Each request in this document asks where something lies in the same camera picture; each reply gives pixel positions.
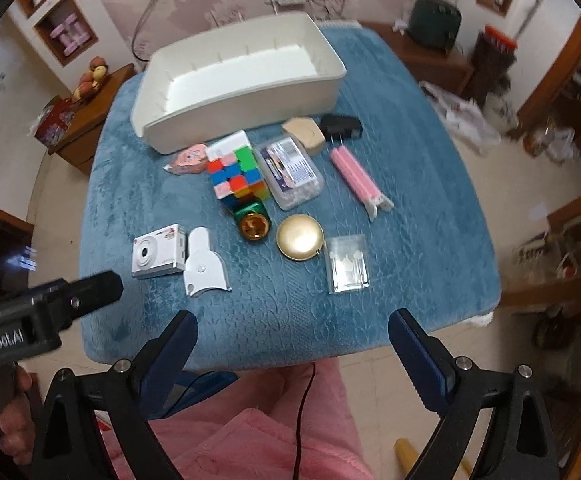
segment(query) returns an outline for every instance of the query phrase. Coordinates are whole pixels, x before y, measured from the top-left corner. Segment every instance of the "plastic wrapper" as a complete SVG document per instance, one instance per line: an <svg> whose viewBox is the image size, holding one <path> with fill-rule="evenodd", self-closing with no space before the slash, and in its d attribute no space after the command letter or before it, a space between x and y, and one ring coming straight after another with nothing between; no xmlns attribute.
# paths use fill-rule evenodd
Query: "plastic wrapper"
<svg viewBox="0 0 581 480"><path fill-rule="evenodd" d="M546 155L557 164L577 156L577 147L574 142L574 129L562 128L555 130L553 141L545 149Z"/></svg>
<svg viewBox="0 0 581 480"><path fill-rule="evenodd" d="M176 175L201 173L206 169L207 162L205 144L195 144L176 153L164 169Z"/></svg>
<svg viewBox="0 0 581 480"><path fill-rule="evenodd" d="M419 84L448 133L465 142L479 155L501 143L501 135L481 114L479 107L433 84Z"/></svg>

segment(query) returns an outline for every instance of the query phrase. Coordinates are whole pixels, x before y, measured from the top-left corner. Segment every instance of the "white plastic clip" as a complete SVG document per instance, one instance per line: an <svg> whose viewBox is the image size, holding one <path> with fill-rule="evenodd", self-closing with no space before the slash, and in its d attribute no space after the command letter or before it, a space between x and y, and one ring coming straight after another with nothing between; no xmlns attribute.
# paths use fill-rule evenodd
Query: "white plastic clip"
<svg viewBox="0 0 581 480"><path fill-rule="evenodd" d="M394 206L395 204L393 201L383 193L364 201L364 207L366 208L366 212L368 213L371 222L374 222L377 219L377 208L382 211L390 211Z"/></svg>
<svg viewBox="0 0 581 480"><path fill-rule="evenodd" d="M188 235L188 258L184 265L186 295L194 298L211 288L231 290L224 261L210 250L210 231L195 227Z"/></svg>

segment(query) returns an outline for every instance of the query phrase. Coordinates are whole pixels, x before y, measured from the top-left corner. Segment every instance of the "white plastic storage box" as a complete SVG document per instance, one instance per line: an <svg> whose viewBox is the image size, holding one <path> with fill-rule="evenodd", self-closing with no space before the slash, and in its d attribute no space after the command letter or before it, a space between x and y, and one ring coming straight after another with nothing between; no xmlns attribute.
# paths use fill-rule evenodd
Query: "white plastic storage box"
<svg viewBox="0 0 581 480"><path fill-rule="evenodd" d="M332 110L345 75L305 12L264 16L157 50L131 122L155 150L172 153L235 130Z"/></svg>

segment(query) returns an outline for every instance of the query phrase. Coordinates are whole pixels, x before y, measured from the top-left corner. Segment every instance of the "black cable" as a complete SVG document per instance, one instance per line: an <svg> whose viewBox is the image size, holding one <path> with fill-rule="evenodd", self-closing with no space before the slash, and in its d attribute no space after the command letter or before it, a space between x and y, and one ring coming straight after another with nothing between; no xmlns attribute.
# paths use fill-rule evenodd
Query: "black cable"
<svg viewBox="0 0 581 480"><path fill-rule="evenodd" d="M308 386L305 388L304 397L301 399L301 404L299 404L299 411L297 412L297 456L295 457L295 470L293 471L293 480L299 480L299 467L301 466L301 414L304 412L305 398L308 396L310 387L313 385L313 379L315 379L315 373L317 373L317 366L313 363L313 375L310 377Z"/></svg>
<svg viewBox="0 0 581 480"><path fill-rule="evenodd" d="M333 4L333 2L331 0L321 0L320 2L317 1L317 0L308 0L308 1L311 2L311 3L314 3L315 5L321 7L322 9L324 9L326 11L326 13L327 13L327 15L328 15L329 18L330 18L330 15L331 15L331 11L328 8L328 3L327 2L330 2L333 5L333 10L337 14L337 16L339 16L340 18L343 17L342 14L343 14L344 8L346 7L346 0L341 0L341 9L339 9L339 10L337 10L337 9L334 8L334 4Z"/></svg>
<svg viewBox="0 0 581 480"><path fill-rule="evenodd" d="M184 398L184 395L186 395L186 393L188 392L188 390L190 390L190 387L191 387L191 386L192 386L192 385L195 383L195 381L196 381L197 379L199 379L199 378L202 378L204 375L208 375L208 374L211 374L211 373L214 373L214 372L215 372L215 370L211 370L211 371L209 371L209 372L204 372L204 373L202 373L202 375L198 375L198 376L197 376L197 377L195 377L195 378L194 378L192 381L190 381L190 384L189 384L188 386L186 386L186 389L185 389L185 390L184 390L184 392L183 392L183 393L182 393L182 394L179 396L179 399L177 399L177 400L175 401L175 403L174 403L174 404L173 404L173 405L172 405L170 408L168 408L168 411L167 411L166 413L164 413L164 416L163 416L162 418L168 418L169 416L171 416L171 415L172 415L172 413L171 413L171 412L173 411L174 407L175 407L175 406L177 406L177 404L179 404L179 401L180 401L180 400L182 400L182 399Z"/></svg>
<svg viewBox="0 0 581 480"><path fill-rule="evenodd" d="M144 63L147 63L149 60L143 59L142 57L139 57L137 55L137 53L135 52L135 41L137 41L137 35L139 34L139 30L141 30L141 28L144 26L146 20L148 19L148 16L150 15L150 11L153 10L156 3L157 3L157 0L150 0L148 2L148 5L144 9L144 12L142 13L141 17L139 18L137 25L135 26L135 32L133 32L133 34L132 34L132 40L130 40L130 50L132 51L132 55L135 56L135 59L137 59L138 61L144 62Z"/></svg>

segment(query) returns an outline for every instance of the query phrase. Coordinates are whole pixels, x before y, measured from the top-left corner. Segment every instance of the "blue fleece blanket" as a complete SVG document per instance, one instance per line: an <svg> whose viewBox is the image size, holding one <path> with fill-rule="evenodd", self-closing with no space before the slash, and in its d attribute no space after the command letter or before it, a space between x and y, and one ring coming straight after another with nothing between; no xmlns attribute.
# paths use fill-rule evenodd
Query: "blue fleece blanket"
<svg viewBox="0 0 581 480"><path fill-rule="evenodd" d="M121 300L82 321L86 354L112 363L132 357L179 309L199 320L190 369L245 369L310 362L389 344L387 320L408 307L430 331L485 314L501 285L493 244L459 153L403 63L373 31L324 30L348 74L336 111L358 116L362 139L347 146L395 202L374 223L341 179L327 150L314 157L326 182L314 200L267 210L276 226L294 213L318 219L326 237L363 233L370 288L328 294L323 254L287 260L274 227L250 244L215 199L208 174L174 176L170 160L135 136L130 112L141 75L113 102L90 177L80 245L80 275L112 269ZM280 126L248 132L257 144ZM232 292L187 298L181 274L148 280L130 275L134 237L179 223L206 226L226 263Z"/></svg>

